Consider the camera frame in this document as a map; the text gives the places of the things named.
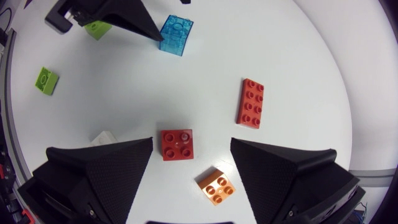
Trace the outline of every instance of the red lego brick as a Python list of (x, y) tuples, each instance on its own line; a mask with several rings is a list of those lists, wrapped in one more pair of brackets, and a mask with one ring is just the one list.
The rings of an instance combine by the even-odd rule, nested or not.
[(243, 80), (241, 105), (237, 124), (260, 128), (264, 86), (250, 79)]
[(4, 179), (4, 171), (2, 169), (2, 165), (0, 164), (0, 179)]
[(163, 161), (193, 159), (192, 130), (162, 131)]
[(33, 216), (29, 213), (27, 209), (24, 209), (22, 211), (22, 215), (26, 215), (29, 219), (29, 224), (35, 224), (35, 220), (33, 219)]

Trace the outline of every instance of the lego stud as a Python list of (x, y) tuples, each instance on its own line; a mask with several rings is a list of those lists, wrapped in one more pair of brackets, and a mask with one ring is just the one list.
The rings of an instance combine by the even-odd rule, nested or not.
[(251, 99), (251, 98), (254, 97), (254, 93), (248, 91), (248, 92), (246, 93), (246, 96), (247, 96), (249, 99)]
[(247, 110), (251, 110), (251, 109), (253, 109), (253, 105), (250, 104), (250, 103), (246, 103), (245, 108), (246, 108)]
[(168, 148), (165, 150), (165, 154), (166, 154), (166, 156), (167, 156), (168, 158), (170, 158), (170, 159), (174, 158), (174, 156), (175, 156), (175, 153), (174, 153), (173, 149), (171, 149), (170, 147), (168, 147)]
[(243, 115), (242, 117), (244, 122), (249, 122), (250, 121), (250, 117), (248, 115)]
[(181, 140), (186, 141), (188, 139), (189, 139), (189, 134), (187, 134), (187, 133), (182, 133), (181, 134)]
[(226, 185), (226, 179), (220, 177), (219, 179), (217, 179), (217, 183), (220, 184), (221, 186), (225, 186)]
[(213, 197), (213, 201), (215, 201), (216, 203), (221, 203), (223, 199), (219, 195), (216, 195)]
[(253, 119), (253, 124), (260, 125), (260, 120), (259, 119)]
[(210, 194), (210, 195), (213, 195), (214, 193), (216, 193), (216, 190), (214, 189), (214, 187), (208, 186), (208, 187), (206, 188), (206, 192), (207, 192), (208, 194)]
[(189, 157), (189, 156), (191, 156), (191, 151), (189, 151), (189, 149), (187, 149), (186, 147), (182, 147), (181, 154), (184, 157)]
[(226, 192), (228, 195), (231, 195), (234, 192), (234, 190), (231, 187), (226, 187), (224, 192)]
[(257, 102), (260, 102), (260, 103), (261, 103), (261, 102), (262, 102), (262, 96), (257, 95), (257, 96), (256, 96), (256, 100), (257, 100)]
[(175, 24), (173, 24), (173, 29), (175, 29), (175, 30), (181, 30), (181, 29), (182, 29), (182, 24), (176, 22)]
[(249, 85), (250, 88), (253, 88), (254, 86), (256, 86), (256, 84), (252, 80), (250, 80), (248, 82), (248, 85)]
[(42, 78), (40, 79), (40, 83), (44, 84), (47, 81), (47, 76), (43, 75)]
[(261, 109), (261, 107), (257, 106), (257, 107), (254, 109), (254, 111), (255, 111), (256, 113), (261, 113), (262, 109)]
[(258, 89), (259, 91), (264, 91), (264, 86), (263, 86), (263, 85), (260, 85), (260, 84), (258, 84), (258, 86), (257, 86), (257, 89)]
[(164, 136), (165, 141), (167, 142), (173, 142), (174, 141), (174, 135), (173, 134), (166, 134)]

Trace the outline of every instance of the orange 2x2 lego brick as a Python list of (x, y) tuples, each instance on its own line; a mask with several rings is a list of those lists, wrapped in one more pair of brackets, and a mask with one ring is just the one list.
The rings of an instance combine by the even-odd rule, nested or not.
[(198, 185), (214, 205), (223, 202), (235, 192), (234, 186), (220, 170), (214, 171)]

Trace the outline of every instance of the white lego brick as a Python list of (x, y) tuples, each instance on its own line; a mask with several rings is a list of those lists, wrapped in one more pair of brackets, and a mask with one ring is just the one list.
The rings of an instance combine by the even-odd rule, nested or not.
[(91, 142), (90, 147), (103, 146), (106, 144), (112, 144), (117, 142), (118, 140), (116, 140), (116, 138), (110, 131), (103, 131)]

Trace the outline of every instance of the white circular table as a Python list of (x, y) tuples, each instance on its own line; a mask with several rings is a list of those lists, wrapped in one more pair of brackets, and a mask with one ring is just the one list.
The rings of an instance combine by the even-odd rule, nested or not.
[[(158, 28), (169, 14), (194, 21), (182, 57), (118, 27), (99, 41), (76, 23), (60, 35), (44, 24), (54, 3), (20, 7), (12, 23), (12, 109), (30, 171), (47, 160), (47, 147), (85, 147), (104, 130), (118, 141), (153, 136), (127, 223), (255, 223), (231, 137), (333, 148), (348, 169), (345, 86), (320, 34), (293, 1), (144, 1)], [(34, 86), (42, 66), (60, 76), (52, 96)], [(260, 129), (236, 124), (244, 78), (265, 86)], [(192, 129), (195, 158), (164, 162), (162, 129)], [(195, 182), (211, 166), (236, 188), (216, 207)]]

